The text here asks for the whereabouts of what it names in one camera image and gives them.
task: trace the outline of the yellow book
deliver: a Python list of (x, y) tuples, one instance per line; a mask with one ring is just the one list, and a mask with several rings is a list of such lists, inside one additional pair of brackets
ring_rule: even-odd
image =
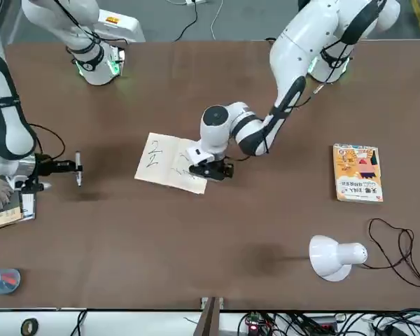
[(339, 201), (383, 202), (378, 148), (335, 143), (333, 162)]

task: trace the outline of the blue cup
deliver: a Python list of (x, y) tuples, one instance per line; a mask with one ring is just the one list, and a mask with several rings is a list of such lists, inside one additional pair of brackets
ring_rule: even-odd
[(0, 295), (12, 293), (19, 285), (19, 271), (14, 268), (0, 269)]

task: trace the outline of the table surface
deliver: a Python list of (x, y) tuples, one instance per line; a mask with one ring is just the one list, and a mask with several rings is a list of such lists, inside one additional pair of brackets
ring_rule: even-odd
[[(22, 285), (0, 307), (196, 309), (219, 295), (228, 309), (402, 309), (420, 288), (391, 270), (356, 268), (340, 283), (316, 276), (313, 235), (361, 242), (381, 217), (415, 232), (420, 269), (420, 41), (368, 41), (349, 71), (286, 121), (269, 155), (236, 164), (205, 195), (134, 180), (149, 132), (199, 138), (203, 110), (246, 102), (265, 116), (276, 98), (268, 42), (131, 45), (123, 78), (92, 87), (63, 45), (12, 45), (10, 69), (30, 122), (59, 133), (71, 175), (37, 200), (37, 219), (0, 229), (0, 267)], [(39, 132), (44, 150), (60, 145)], [(335, 199), (332, 145), (379, 147), (382, 205)], [(241, 155), (233, 150), (233, 155)], [(377, 226), (389, 256), (397, 232)], [(401, 272), (416, 279), (408, 269)]]

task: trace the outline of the desk lamp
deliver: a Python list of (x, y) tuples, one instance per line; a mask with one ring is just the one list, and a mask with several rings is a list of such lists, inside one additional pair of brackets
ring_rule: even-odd
[(327, 281), (341, 281), (351, 266), (367, 260), (367, 250), (359, 243), (339, 244), (326, 236), (314, 236), (309, 243), (309, 259), (314, 271)]

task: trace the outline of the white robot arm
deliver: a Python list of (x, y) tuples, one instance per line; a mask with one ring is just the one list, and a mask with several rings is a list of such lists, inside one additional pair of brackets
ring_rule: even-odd
[(36, 135), (28, 125), (0, 40), (0, 174), (12, 175), (18, 160), (31, 155)]
[(376, 26), (389, 28), (398, 18), (396, 0), (311, 0), (282, 31), (269, 54), (277, 98), (264, 120), (242, 102), (210, 106), (202, 115), (201, 139), (188, 149), (190, 172), (222, 181), (232, 177), (225, 151), (234, 138), (247, 156), (268, 153), (277, 132), (298, 107), (309, 72), (325, 83), (345, 71), (359, 39)]
[(121, 74), (124, 51), (93, 32), (99, 21), (96, 0), (22, 0), (22, 10), (66, 45), (89, 84), (107, 84)]
[(57, 172), (76, 172), (81, 179), (82, 166), (69, 160), (55, 161), (48, 155), (35, 154), (36, 134), (25, 120), (18, 92), (6, 63), (0, 39), (0, 175), (14, 189), (33, 193), (45, 188), (39, 176)]

